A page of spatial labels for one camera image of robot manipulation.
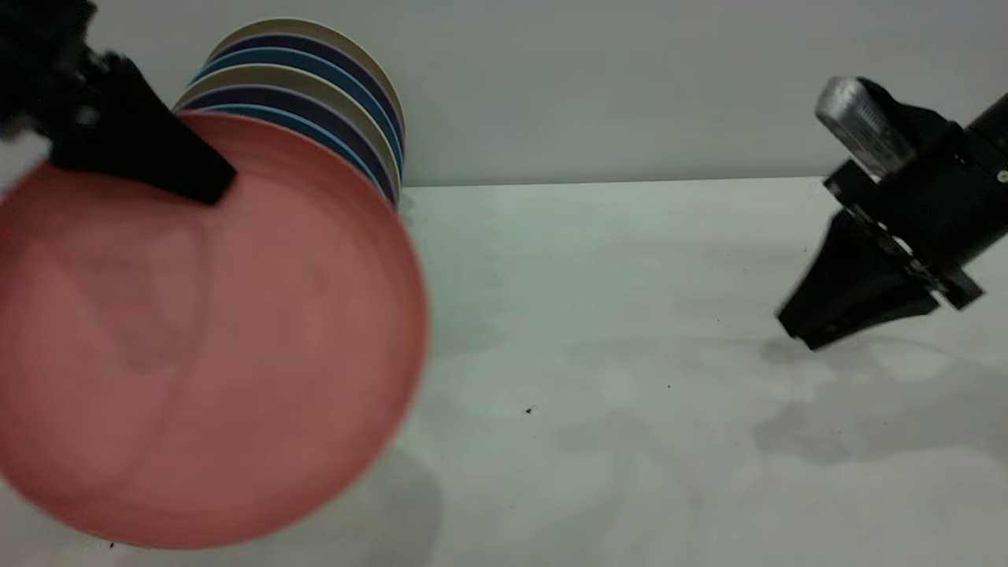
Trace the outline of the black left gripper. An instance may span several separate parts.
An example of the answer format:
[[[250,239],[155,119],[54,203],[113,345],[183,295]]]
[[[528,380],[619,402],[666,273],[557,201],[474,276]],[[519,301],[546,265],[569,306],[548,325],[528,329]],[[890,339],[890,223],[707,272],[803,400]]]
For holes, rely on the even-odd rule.
[[[93,55],[91,1],[1,3],[2,139],[47,129],[51,164],[216,205],[236,169],[121,54]]]

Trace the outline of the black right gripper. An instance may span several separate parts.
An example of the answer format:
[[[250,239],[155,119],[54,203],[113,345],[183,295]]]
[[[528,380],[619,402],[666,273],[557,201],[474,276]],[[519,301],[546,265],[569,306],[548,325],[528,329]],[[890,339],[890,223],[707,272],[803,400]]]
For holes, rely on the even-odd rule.
[[[1006,234],[1005,175],[1006,151],[955,124],[879,182],[852,161],[841,165],[825,187],[845,211],[829,222],[779,323],[821,350],[935,312],[930,293],[955,309],[971,305],[984,292],[965,267]]]

